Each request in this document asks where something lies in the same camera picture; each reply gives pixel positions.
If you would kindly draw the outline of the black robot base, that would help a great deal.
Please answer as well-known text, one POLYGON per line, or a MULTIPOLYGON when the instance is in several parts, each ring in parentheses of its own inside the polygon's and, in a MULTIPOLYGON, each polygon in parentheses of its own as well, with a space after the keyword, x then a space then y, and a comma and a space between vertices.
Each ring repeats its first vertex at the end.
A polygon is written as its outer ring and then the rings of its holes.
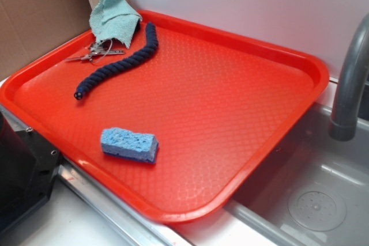
POLYGON ((49 201, 61 158, 37 131, 15 131, 1 115, 1 234, 49 201))

